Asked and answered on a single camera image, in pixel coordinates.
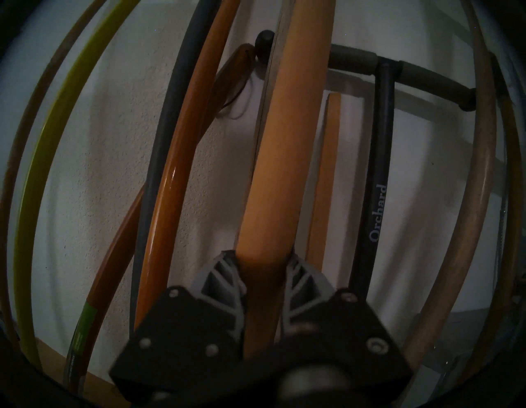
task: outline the wooden stick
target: wooden stick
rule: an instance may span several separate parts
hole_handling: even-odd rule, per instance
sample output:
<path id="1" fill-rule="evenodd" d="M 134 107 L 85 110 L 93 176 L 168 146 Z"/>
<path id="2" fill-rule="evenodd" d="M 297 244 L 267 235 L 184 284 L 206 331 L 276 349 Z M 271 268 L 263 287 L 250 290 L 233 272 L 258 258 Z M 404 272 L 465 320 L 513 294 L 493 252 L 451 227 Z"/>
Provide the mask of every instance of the wooden stick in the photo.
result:
<path id="1" fill-rule="evenodd" d="M 71 30 L 69 30 L 51 57 L 51 60 L 47 64 L 44 72 L 42 72 L 42 75 L 31 94 L 31 98 L 29 98 L 29 102 L 24 110 L 18 129 L 16 130 L 13 145 L 9 153 L 9 159 L 7 160 L 7 169 L 4 174 L 4 184 L 2 187 L 2 198 L 0 200 L 0 306 L 2 308 L 2 313 L 4 314 L 7 337 L 9 341 L 11 341 L 11 345 L 15 350 L 20 350 L 20 346 L 18 344 L 15 326 L 13 324 L 11 305 L 9 303 L 9 290 L 7 288 L 7 233 L 9 228 L 11 203 L 13 202 L 13 194 L 15 191 L 16 176 L 18 174 L 18 169 L 20 168 L 20 162 L 26 147 L 27 138 L 29 137 L 33 123 L 35 122 L 40 105 L 42 105 L 44 96 L 46 96 L 47 90 L 49 89 L 51 82 L 53 82 L 53 78 L 55 78 L 58 69 L 62 65 L 62 62 L 66 58 L 71 47 L 73 47 L 75 41 L 77 41 L 79 35 L 105 2 L 106 0 L 95 0 L 88 6 Z"/>
<path id="2" fill-rule="evenodd" d="M 212 88 L 212 94 L 208 101 L 205 120 L 201 129 L 200 139 L 212 124 L 217 113 L 221 110 L 229 94 L 240 84 L 243 84 L 252 69 L 256 58 L 254 46 L 250 44 L 240 45 L 223 68 L 216 75 L 216 81 Z M 141 188 L 133 204 L 128 210 L 124 220 L 115 234 L 111 245 L 97 271 L 95 280 L 89 290 L 86 304 L 75 328 L 72 343 L 68 351 L 68 364 L 65 366 L 63 385 L 70 392 L 80 393 L 80 379 L 86 375 L 89 359 L 93 347 L 106 316 L 110 303 L 123 278 L 128 264 L 132 260 L 135 251 L 135 240 L 137 238 L 140 206 L 143 197 L 144 186 Z M 82 322 L 91 321 L 90 325 Z M 79 344 L 77 339 L 85 339 L 82 351 L 78 354 L 75 345 Z"/>
<path id="3" fill-rule="evenodd" d="M 335 0 L 297 2 L 270 102 L 236 256 L 247 286 L 244 356 L 274 339 L 329 61 Z"/>
<path id="4" fill-rule="evenodd" d="M 157 193 L 140 277 L 135 328 L 166 289 L 194 153 L 217 67 L 240 0 L 224 0 L 208 32 L 175 127 Z"/>
<path id="5" fill-rule="evenodd" d="M 267 63 L 267 71 L 265 74 L 265 83 L 263 84 L 263 92 L 261 93 L 261 100 L 259 101 L 258 116 L 256 118 L 256 128 L 254 130 L 254 141 L 252 143 L 252 162 L 250 163 L 250 170 L 248 176 L 248 183 L 245 189 L 242 202 L 242 212 L 245 212 L 247 206 L 248 194 L 250 192 L 250 186 L 252 184 L 252 177 L 254 176 L 254 168 L 256 166 L 256 159 L 259 153 L 259 145 L 261 138 L 263 137 L 263 130 L 267 123 L 268 109 L 270 107 L 270 100 L 272 99 L 272 93 L 276 85 L 276 77 L 278 76 L 279 64 L 281 63 L 281 56 L 283 55 L 283 48 L 285 47 L 285 40 L 287 39 L 287 33 L 289 32 L 290 18 L 292 17 L 292 10 L 296 0 L 283 0 L 281 2 L 281 11 L 279 13 L 278 26 L 272 40 L 272 48 L 270 49 L 270 56 Z M 239 240 L 239 230 L 236 233 L 234 240 L 234 248 L 237 246 Z"/>
<path id="6" fill-rule="evenodd" d="M 479 335 L 471 356 L 460 376 L 461 384 L 478 373 L 484 365 L 488 351 L 499 331 L 502 319 L 511 306 L 511 295 L 515 281 L 517 256 L 522 235 L 522 163 L 519 144 L 519 133 L 515 124 L 513 104 L 510 96 L 499 96 L 500 112 L 506 135 L 506 154 L 508 156 L 508 219 L 506 221 L 506 236 L 502 251 L 502 263 L 499 280 L 491 300 L 490 309 L 484 327 Z"/>
<path id="7" fill-rule="evenodd" d="M 469 0 L 462 0 L 462 6 L 473 36 L 477 86 L 473 155 L 459 216 L 446 256 L 422 308 L 420 319 L 403 347 L 406 359 L 414 371 L 433 347 L 462 288 L 479 241 L 493 179 L 497 120 L 490 56 L 473 6 Z"/>
<path id="8" fill-rule="evenodd" d="M 327 98 L 323 148 L 321 150 L 314 208 L 312 209 L 307 253 L 305 255 L 305 260 L 319 271 L 321 271 L 323 266 L 327 228 L 329 226 L 332 186 L 334 184 L 334 170 L 336 168 L 338 136 L 340 133 L 340 107 L 341 94 L 331 93 Z"/>

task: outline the screw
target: screw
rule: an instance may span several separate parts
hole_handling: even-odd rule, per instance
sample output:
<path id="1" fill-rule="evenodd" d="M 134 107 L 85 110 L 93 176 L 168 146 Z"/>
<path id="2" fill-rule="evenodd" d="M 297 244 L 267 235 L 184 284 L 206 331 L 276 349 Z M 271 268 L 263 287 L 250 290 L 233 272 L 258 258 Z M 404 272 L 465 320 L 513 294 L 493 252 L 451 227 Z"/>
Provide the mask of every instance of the screw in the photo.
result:
<path id="1" fill-rule="evenodd" d="M 292 324 L 287 333 L 286 336 L 294 336 L 296 334 L 310 334 L 310 333 L 316 333 L 319 332 L 320 328 L 317 324 L 311 323 L 311 322 L 298 322 Z"/>
<path id="2" fill-rule="evenodd" d="M 366 346 L 373 354 L 384 355 L 389 351 L 389 344 L 380 337 L 371 337 L 367 340 Z"/>
<path id="3" fill-rule="evenodd" d="M 357 296 L 354 293 L 350 293 L 350 292 L 343 292 L 341 294 L 341 299 L 345 302 L 350 302 L 350 303 L 356 303 L 358 301 Z"/>
<path id="4" fill-rule="evenodd" d="M 139 341 L 139 347 L 141 349 L 147 349 L 151 346 L 151 340 L 148 337 L 144 337 L 143 339 L 140 339 Z"/>
<path id="5" fill-rule="evenodd" d="M 209 344 L 205 347 L 205 354 L 207 357 L 214 357 L 219 353 L 219 347 L 217 344 Z"/>
<path id="6" fill-rule="evenodd" d="M 169 392 L 166 392 L 166 391 L 155 391 L 153 393 L 153 395 L 151 396 L 151 399 L 153 401 L 162 401 L 162 400 L 165 400 L 166 398 L 168 398 L 169 396 L 170 396 Z"/>

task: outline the wooden staff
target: wooden staff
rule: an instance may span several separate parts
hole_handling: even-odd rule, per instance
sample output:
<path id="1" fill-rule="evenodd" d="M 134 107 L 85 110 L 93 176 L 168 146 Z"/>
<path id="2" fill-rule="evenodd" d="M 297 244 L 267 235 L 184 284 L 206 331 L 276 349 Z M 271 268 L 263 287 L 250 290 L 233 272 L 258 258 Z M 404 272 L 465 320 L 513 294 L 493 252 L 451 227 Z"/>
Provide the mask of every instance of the wooden staff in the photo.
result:
<path id="1" fill-rule="evenodd" d="M 336 168 L 338 136 L 340 133 L 340 107 L 341 94 L 331 93 L 327 98 L 323 148 L 321 150 L 314 208 L 312 209 L 307 253 L 305 255 L 305 260 L 319 271 L 321 271 L 323 266 L 327 228 L 329 226 L 332 186 L 334 184 L 334 170 Z"/>
<path id="2" fill-rule="evenodd" d="M 251 152 L 251 163 L 250 171 L 248 175 L 248 182 L 245 188 L 242 202 L 242 213 L 245 212 L 247 206 L 248 194 L 250 193 L 250 186 L 252 184 L 252 177 L 254 175 L 254 168 L 256 166 L 256 159 L 258 157 L 259 145 L 261 138 L 263 137 L 263 130 L 267 123 L 268 109 L 270 107 L 270 101 L 272 100 L 272 93 L 276 85 L 276 77 L 278 76 L 279 64 L 281 63 L 281 56 L 283 55 L 283 48 L 285 47 L 285 40 L 287 39 L 287 33 L 289 32 L 290 18 L 292 17 L 292 10 L 296 0 L 283 0 L 281 2 L 281 10 L 279 12 L 278 26 L 276 27 L 276 33 L 272 40 L 272 47 L 270 48 L 270 54 L 268 60 L 266 55 L 260 55 L 258 58 L 264 58 L 267 61 L 267 71 L 265 73 L 265 82 L 263 83 L 263 91 L 261 92 L 261 99 L 259 101 L 258 116 L 256 118 L 256 128 L 254 130 L 254 140 L 252 142 Z M 236 232 L 236 238 L 234 239 L 234 248 L 237 246 L 239 240 L 239 229 Z"/>
<path id="3" fill-rule="evenodd" d="M 166 289 L 175 235 L 194 153 L 219 61 L 240 0 L 224 0 L 199 55 L 179 114 L 157 193 L 135 313 L 135 328 Z"/>
<path id="4" fill-rule="evenodd" d="M 459 216 L 446 256 L 422 308 L 420 319 L 403 347 L 406 359 L 414 371 L 433 347 L 462 288 L 477 248 L 493 181 L 497 120 L 490 56 L 473 6 L 469 0 L 462 0 L 462 6 L 473 36 L 477 86 L 473 155 Z"/>
<path id="5" fill-rule="evenodd" d="M 42 75 L 31 94 L 31 98 L 29 98 L 29 102 L 24 110 L 18 129 L 16 130 L 9 158 L 7 159 L 7 169 L 4 174 L 4 184 L 2 187 L 2 198 L 0 199 L 0 307 L 2 308 L 2 313 L 4 315 L 7 338 L 11 341 L 15 350 L 20 350 L 20 346 L 18 344 L 15 326 L 13 324 L 11 305 L 9 304 L 9 290 L 7 288 L 7 235 L 16 176 L 18 174 L 18 169 L 20 168 L 20 162 L 26 147 L 27 138 L 29 137 L 29 133 L 35 122 L 36 114 L 40 109 L 40 105 L 42 105 L 42 101 L 44 100 L 44 96 L 46 96 L 51 82 L 53 82 L 58 69 L 62 65 L 62 62 L 66 58 L 71 47 L 73 47 L 75 41 L 77 41 L 81 32 L 86 28 L 93 16 L 105 2 L 106 0 L 95 0 L 88 6 L 71 30 L 69 30 L 69 33 L 67 33 L 51 57 L 51 60 L 47 64 L 44 72 L 42 72 Z"/>
<path id="6" fill-rule="evenodd" d="M 334 0 L 304 0 L 292 12 L 236 248 L 247 286 L 245 357 L 274 339 L 325 86 L 334 10 Z"/>
<path id="7" fill-rule="evenodd" d="M 511 307 L 511 295 L 515 281 L 517 256 L 522 235 L 522 163 L 519 133 L 513 113 L 513 103 L 506 89 L 499 63 L 492 56 L 497 100 L 500 106 L 502 124 L 506 139 L 506 155 L 508 157 L 508 218 L 506 221 L 506 236 L 502 250 L 502 263 L 500 265 L 499 280 L 491 300 L 490 309 L 482 332 L 469 357 L 458 383 L 461 384 L 483 366 L 488 351 L 499 331 L 502 319 Z"/>

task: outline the bolt head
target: bolt head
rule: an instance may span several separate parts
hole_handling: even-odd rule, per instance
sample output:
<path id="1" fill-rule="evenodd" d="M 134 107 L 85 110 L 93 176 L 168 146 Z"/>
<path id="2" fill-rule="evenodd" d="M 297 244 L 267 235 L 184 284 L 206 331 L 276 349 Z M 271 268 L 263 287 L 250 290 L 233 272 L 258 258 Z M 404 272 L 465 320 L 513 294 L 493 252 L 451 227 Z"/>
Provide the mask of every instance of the bolt head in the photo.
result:
<path id="1" fill-rule="evenodd" d="M 214 357 L 219 353 L 217 344 L 209 344 L 205 347 L 205 354 L 207 357 Z"/>
<path id="2" fill-rule="evenodd" d="M 341 299 L 345 302 L 350 302 L 350 303 L 356 303 L 358 301 L 358 297 L 354 293 L 350 293 L 350 292 L 343 292 L 341 294 Z"/>
<path id="3" fill-rule="evenodd" d="M 367 340 L 366 346 L 372 354 L 385 355 L 389 351 L 389 343 L 380 337 L 371 337 Z"/>
<path id="4" fill-rule="evenodd" d="M 151 346 L 151 340 L 148 337 L 143 337 L 139 340 L 139 347 L 143 350 Z"/>

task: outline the black pole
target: black pole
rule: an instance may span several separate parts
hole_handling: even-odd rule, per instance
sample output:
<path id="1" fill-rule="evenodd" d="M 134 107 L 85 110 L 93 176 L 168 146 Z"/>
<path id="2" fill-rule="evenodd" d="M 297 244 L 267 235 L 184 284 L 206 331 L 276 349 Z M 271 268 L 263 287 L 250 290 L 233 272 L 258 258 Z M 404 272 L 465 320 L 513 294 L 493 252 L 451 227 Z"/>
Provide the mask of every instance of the black pole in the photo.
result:
<path id="1" fill-rule="evenodd" d="M 395 114 L 394 85 L 401 71 L 401 62 L 378 58 L 367 181 L 355 257 L 349 279 L 349 290 L 363 299 L 367 298 L 371 283 L 385 210 Z"/>

